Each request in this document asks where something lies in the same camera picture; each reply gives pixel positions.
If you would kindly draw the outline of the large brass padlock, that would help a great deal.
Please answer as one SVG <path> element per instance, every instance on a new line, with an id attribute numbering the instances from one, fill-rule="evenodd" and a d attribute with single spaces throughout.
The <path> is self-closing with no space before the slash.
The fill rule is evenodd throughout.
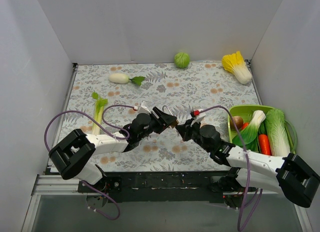
<path id="1" fill-rule="evenodd" d="M 169 109 L 169 107 L 167 106 L 167 105 L 164 105 L 163 107 L 162 107 L 162 110 L 164 111 L 164 110 L 167 110 L 168 111 L 168 113 L 171 115 L 171 116 L 174 116 L 173 115 L 173 113 L 171 112 L 171 110 Z M 178 119 L 177 119 L 177 117 L 176 116 L 174 116 L 175 117 L 175 120 L 171 123 L 171 128 L 175 128 L 178 124 L 179 124 L 179 121 L 178 121 Z"/>

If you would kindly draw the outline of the yellow toy napa cabbage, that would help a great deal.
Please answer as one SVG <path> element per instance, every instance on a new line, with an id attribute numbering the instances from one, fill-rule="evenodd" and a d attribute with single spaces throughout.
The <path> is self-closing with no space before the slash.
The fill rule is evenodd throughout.
<path id="1" fill-rule="evenodd" d="M 221 62 L 224 70 L 234 75 L 241 84 L 245 85 L 252 80 L 252 74 L 240 51 L 223 56 Z"/>

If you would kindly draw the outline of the white toy radish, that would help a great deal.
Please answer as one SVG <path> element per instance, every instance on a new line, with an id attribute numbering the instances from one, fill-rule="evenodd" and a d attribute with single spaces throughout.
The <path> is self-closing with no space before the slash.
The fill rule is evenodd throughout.
<path id="1" fill-rule="evenodd" d="M 110 82 L 119 83 L 119 84 L 126 84 L 126 83 L 133 83 L 137 86 L 141 86 L 142 82 L 145 80 L 144 76 L 136 76 L 130 78 L 128 75 L 123 73 L 114 73 L 108 76 Z"/>

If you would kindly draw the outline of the green plastic basket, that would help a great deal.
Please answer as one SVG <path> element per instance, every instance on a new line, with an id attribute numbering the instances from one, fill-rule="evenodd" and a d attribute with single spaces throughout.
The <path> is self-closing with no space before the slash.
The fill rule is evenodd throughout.
<path id="1" fill-rule="evenodd" d="M 252 119 L 253 112 L 256 110 L 261 110 L 264 112 L 264 114 L 267 114 L 269 110 L 272 110 L 273 107 L 270 106 L 264 106 L 264 105 L 237 105 L 233 106 L 229 109 L 229 112 L 232 116 L 240 116 L 243 119 L 243 122 L 250 122 Z M 290 152 L 296 153 L 296 148 L 298 145 L 298 136 L 295 127 L 293 124 L 285 119 L 285 131 L 287 134 L 289 146 L 290 146 Z M 229 142 L 233 142 L 233 138 L 237 135 L 236 130 L 234 130 L 231 127 L 232 121 L 230 116 L 227 117 L 227 125 L 228 125 L 228 136 L 229 136 Z"/>

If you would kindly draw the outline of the green toy celery stalk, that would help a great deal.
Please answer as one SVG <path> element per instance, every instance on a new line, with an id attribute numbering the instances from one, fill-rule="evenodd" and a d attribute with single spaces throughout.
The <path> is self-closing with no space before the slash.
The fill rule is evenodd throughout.
<path id="1" fill-rule="evenodd" d="M 101 124 L 102 114 L 105 109 L 105 106 L 108 104 L 108 100 L 106 98 L 101 97 L 97 92 L 92 93 L 92 98 L 95 100 L 93 119 L 97 121 L 99 124 Z M 94 124 L 92 126 L 91 133 L 94 135 L 100 134 L 100 127 L 97 124 Z"/>

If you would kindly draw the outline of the brown toy onion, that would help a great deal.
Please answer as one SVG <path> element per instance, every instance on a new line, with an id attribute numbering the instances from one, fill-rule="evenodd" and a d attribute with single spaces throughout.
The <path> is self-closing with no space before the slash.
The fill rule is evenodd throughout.
<path id="1" fill-rule="evenodd" d="M 241 116 L 232 116 L 230 120 L 230 128 L 235 130 L 236 128 L 240 130 L 244 124 L 244 120 Z"/>

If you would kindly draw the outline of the floral table mat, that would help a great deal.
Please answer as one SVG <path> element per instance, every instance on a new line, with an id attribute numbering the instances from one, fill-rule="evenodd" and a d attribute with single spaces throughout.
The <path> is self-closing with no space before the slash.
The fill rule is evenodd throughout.
<path id="1" fill-rule="evenodd" d="M 141 86 L 131 82 L 113 83 L 109 81 L 109 75 L 114 73 L 123 73 L 130 78 L 144 76 L 145 80 Z M 71 85 L 67 114 L 62 117 L 57 142 L 73 129 L 80 128 L 86 133 L 92 130 L 93 92 L 108 100 L 103 126 L 111 133 L 130 123 L 137 116 L 132 107 L 145 101 L 148 109 L 162 109 L 167 105 L 180 122 L 190 117 L 194 107 L 205 109 L 202 123 L 214 125 L 221 138 L 228 140 L 226 109 L 259 103 L 253 83 L 239 83 L 220 62 L 192 62 L 187 69 L 178 69 L 172 63 L 80 65 Z M 130 152 L 93 156 L 91 163 L 106 172 L 227 170 L 193 141 L 182 141 L 172 128 L 161 134 L 150 134 Z"/>

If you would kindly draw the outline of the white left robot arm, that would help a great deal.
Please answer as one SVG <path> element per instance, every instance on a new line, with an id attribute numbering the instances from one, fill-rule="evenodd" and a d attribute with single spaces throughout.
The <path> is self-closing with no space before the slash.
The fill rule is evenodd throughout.
<path id="1" fill-rule="evenodd" d="M 107 183 L 103 170 L 90 163 L 93 155 L 131 151 L 151 133 L 160 134 L 178 123 L 176 116 L 166 114 L 157 107 L 148 110 L 141 104 L 132 109 L 137 112 L 136 118 L 116 133 L 94 135 L 75 129 L 56 144 L 48 155 L 61 177 L 64 180 L 77 178 L 86 181 L 95 192 L 101 192 Z"/>

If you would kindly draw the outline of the orange toy carrot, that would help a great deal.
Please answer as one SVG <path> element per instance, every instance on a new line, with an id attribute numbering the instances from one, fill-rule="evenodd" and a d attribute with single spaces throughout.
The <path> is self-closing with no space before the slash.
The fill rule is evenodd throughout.
<path id="1" fill-rule="evenodd" d="M 262 154 L 268 155 L 268 156 L 272 155 L 270 143 L 267 135 L 265 134 L 258 135 L 258 143 L 259 143 L 260 152 Z"/>

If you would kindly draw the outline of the green toy napa cabbage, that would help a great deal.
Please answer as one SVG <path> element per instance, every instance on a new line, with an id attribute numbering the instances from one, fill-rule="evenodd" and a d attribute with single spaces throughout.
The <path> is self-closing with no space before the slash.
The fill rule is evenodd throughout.
<path id="1" fill-rule="evenodd" d="M 267 112 L 265 127 L 273 156 L 286 157 L 291 152 L 285 125 L 285 115 L 281 110 L 274 108 Z"/>

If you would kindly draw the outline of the toy bok choy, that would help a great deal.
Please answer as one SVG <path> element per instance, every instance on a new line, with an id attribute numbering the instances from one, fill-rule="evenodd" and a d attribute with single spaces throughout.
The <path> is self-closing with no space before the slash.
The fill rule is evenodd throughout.
<path id="1" fill-rule="evenodd" d="M 240 135 L 236 135 L 232 139 L 232 143 L 237 146 L 243 147 L 243 142 L 248 150 L 257 152 L 258 151 L 258 130 L 261 123 L 266 119 L 266 115 L 261 110 L 256 110 L 252 114 L 252 119 L 249 125 L 240 131 Z"/>

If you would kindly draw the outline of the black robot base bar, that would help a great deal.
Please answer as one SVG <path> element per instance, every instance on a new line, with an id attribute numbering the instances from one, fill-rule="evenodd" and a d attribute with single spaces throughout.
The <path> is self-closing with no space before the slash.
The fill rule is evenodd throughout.
<path id="1" fill-rule="evenodd" d="M 186 172 L 106 172 L 93 186 L 122 202 L 208 201 L 222 203 L 224 195 L 241 196 L 244 187 L 235 180 L 237 170 Z"/>

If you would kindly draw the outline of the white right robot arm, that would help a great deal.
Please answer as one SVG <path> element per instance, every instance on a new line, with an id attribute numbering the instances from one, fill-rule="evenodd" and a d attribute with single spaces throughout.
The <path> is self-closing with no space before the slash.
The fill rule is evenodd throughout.
<path id="1" fill-rule="evenodd" d="M 176 125 L 183 141 L 193 140 L 220 165 L 237 168 L 238 172 L 226 178 L 227 187 L 237 191 L 246 185 L 243 176 L 250 172 L 249 185 L 254 188 L 284 194 L 292 203 L 309 208 L 320 185 L 319 175 L 299 156 L 267 156 L 244 151 L 221 139 L 213 125 L 202 126 L 193 119 Z"/>

